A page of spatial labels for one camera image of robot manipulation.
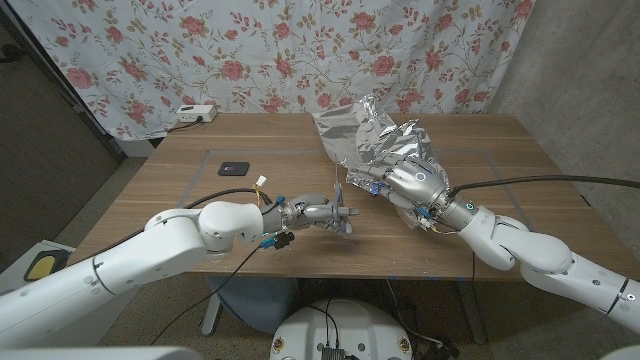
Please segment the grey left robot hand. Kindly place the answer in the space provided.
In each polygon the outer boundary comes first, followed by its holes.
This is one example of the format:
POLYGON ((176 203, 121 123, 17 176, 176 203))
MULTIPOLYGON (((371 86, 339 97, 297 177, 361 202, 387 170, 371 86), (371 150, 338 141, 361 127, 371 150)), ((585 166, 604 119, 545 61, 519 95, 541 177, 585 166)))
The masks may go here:
POLYGON ((293 200, 279 197, 273 204, 261 209, 264 233, 295 231, 316 226, 340 236, 352 233, 351 216, 358 208, 345 206, 337 196, 329 200, 322 194, 303 194, 293 200))

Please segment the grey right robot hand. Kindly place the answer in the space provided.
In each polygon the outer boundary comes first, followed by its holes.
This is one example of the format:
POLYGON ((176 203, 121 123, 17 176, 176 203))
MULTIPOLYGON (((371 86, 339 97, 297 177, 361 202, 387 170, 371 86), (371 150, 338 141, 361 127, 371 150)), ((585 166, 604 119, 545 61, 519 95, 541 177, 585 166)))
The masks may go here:
POLYGON ((382 153, 356 172, 372 178, 380 195, 415 213, 419 223, 441 223, 461 231, 478 213, 468 200, 453 195, 434 165, 420 158, 382 153))

